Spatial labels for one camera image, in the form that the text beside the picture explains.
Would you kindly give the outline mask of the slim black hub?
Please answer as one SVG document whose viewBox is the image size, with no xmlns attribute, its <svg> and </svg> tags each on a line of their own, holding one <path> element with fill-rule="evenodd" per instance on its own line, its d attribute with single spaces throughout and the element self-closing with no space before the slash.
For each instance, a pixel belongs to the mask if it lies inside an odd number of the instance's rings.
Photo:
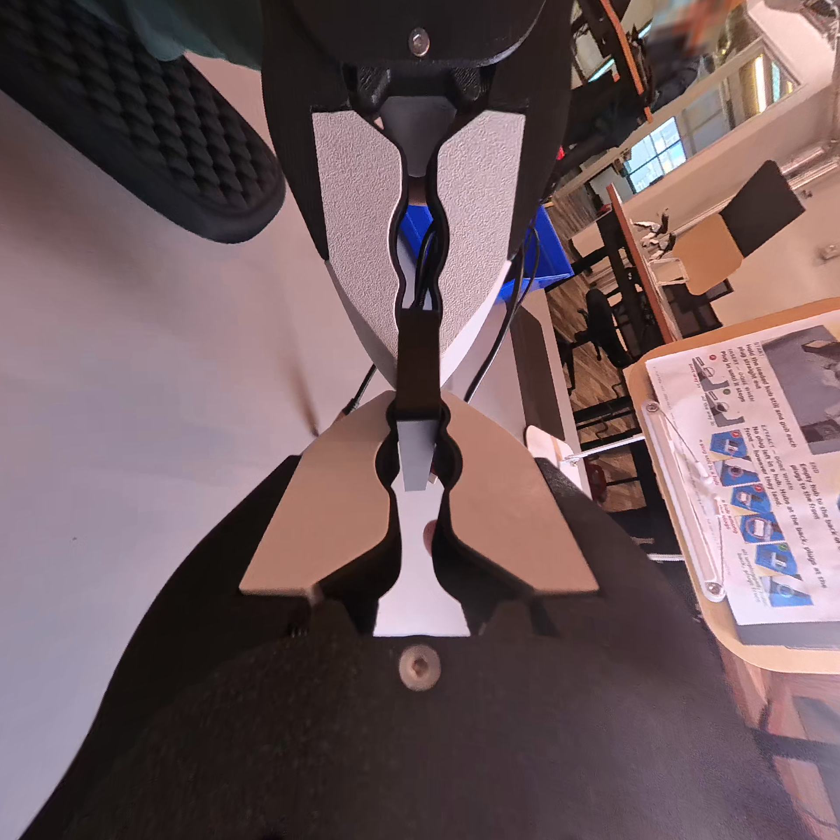
<svg viewBox="0 0 840 840">
<path fill-rule="evenodd" d="M 449 447 L 449 410 L 440 389 L 440 316 L 435 310 L 403 309 L 398 323 L 393 419 L 404 489 L 424 491 Z"/>
</svg>

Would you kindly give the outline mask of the black office chair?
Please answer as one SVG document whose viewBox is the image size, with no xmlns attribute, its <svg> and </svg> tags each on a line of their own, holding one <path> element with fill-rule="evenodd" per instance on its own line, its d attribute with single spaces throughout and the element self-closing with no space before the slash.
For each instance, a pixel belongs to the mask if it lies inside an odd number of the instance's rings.
<svg viewBox="0 0 840 840">
<path fill-rule="evenodd" d="M 579 313 L 584 318 L 585 329 L 577 332 L 572 341 L 566 340 L 558 330 L 554 331 L 560 360 L 569 376 L 568 393 L 575 388 L 574 350 L 585 344 L 592 345 L 597 360 L 604 355 L 619 371 L 633 363 L 620 340 L 612 306 L 604 293 L 597 288 L 589 289 L 585 295 L 585 308 L 579 309 Z"/>
</svg>

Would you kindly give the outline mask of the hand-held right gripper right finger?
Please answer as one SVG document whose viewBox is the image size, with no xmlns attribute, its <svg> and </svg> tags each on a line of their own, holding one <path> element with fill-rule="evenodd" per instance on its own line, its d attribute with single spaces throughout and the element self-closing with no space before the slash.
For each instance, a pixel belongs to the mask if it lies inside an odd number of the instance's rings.
<svg viewBox="0 0 840 840">
<path fill-rule="evenodd" d="M 435 575 L 479 635 L 498 606 L 593 595 L 599 584 L 534 457 L 472 405 L 442 394 Z"/>
</svg>

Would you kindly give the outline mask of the blue plastic bin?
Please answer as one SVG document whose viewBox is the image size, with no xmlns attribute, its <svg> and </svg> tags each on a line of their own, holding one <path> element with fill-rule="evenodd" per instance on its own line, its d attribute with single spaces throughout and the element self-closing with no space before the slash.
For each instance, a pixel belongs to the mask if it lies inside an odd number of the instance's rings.
<svg viewBox="0 0 840 840">
<path fill-rule="evenodd" d="M 414 279 L 419 249 L 431 223 L 432 215 L 425 205 L 409 206 L 401 222 L 400 253 L 409 280 Z M 546 288 L 573 275 L 571 263 L 544 206 L 534 218 L 533 230 L 535 235 L 527 237 L 521 294 Z"/>
</svg>

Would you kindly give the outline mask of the wooden desk with black legs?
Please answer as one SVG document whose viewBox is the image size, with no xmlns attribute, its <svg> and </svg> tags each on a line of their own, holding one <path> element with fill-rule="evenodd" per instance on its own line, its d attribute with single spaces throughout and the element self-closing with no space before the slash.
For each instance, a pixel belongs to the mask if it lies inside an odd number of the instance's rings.
<svg viewBox="0 0 840 840">
<path fill-rule="evenodd" d="M 614 303 L 623 308 L 638 352 L 719 329 L 711 293 L 728 294 L 731 288 L 722 281 L 702 293 L 690 291 L 683 262 L 672 256 L 651 259 L 614 184 L 606 192 L 608 205 L 595 223 L 617 289 Z"/>
</svg>

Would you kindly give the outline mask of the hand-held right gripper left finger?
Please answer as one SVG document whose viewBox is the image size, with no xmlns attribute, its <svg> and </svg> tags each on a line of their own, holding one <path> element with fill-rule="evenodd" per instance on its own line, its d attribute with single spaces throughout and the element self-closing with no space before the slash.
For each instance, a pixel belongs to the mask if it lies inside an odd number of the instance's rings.
<svg viewBox="0 0 840 840">
<path fill-rule="evenodd" d="M 395 396 L 379 394 L 304 450 L 238 585 L 242 595 L 335 601 L 358 633 L 375 630 L 403 559 Z"/>
</svg>

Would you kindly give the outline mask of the person's left forearm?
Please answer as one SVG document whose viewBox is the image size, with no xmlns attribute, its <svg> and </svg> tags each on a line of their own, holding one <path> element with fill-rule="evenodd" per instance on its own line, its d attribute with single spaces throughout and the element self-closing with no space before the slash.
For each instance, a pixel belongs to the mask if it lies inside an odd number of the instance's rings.
<svg viewBox="0 0 840 840">
<path fill-rule="evenodd" d="M 159 60 L 191 53 L 261 69 L 260 1 L 129 1 L 123 7 L 134 33 Z"/>
</svg>

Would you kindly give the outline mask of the wooden stand with black sheet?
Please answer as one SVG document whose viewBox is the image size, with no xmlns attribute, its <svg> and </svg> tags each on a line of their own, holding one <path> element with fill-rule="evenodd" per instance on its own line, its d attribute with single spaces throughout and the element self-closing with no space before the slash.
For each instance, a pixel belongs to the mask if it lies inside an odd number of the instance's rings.
<svg viewBox="0 0 840 840">
<path fill-rule="evenodd" d="M 804 207 L 775 161 L 767 160 L 731 201 L 677 237 L 673 250 L 689 294 L 701 297 L 803 215 Z"/>
</svg>

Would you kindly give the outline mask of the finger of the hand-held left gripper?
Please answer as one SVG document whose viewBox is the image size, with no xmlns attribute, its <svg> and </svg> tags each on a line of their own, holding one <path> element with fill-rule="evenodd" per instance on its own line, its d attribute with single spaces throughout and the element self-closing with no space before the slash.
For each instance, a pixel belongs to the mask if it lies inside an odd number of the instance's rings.
<svg viewBox="0 0 840 840">
<path fill-rule="evenodd" d="M 511 258 L 523 114 L 486 110 L 442 143 L 436 189 L 448 232 L 437 277 L 440 383 L 459 367 L 495 303 Z"/>
<path fill-rule="evenodd" d="M 311 117 L 327 237 L 326 265 L 371 362 L 396 385 L 397 299 L 405 290 L 396 227 L 406 207 L 403 154 L 352 110 Z"/>
</svg>

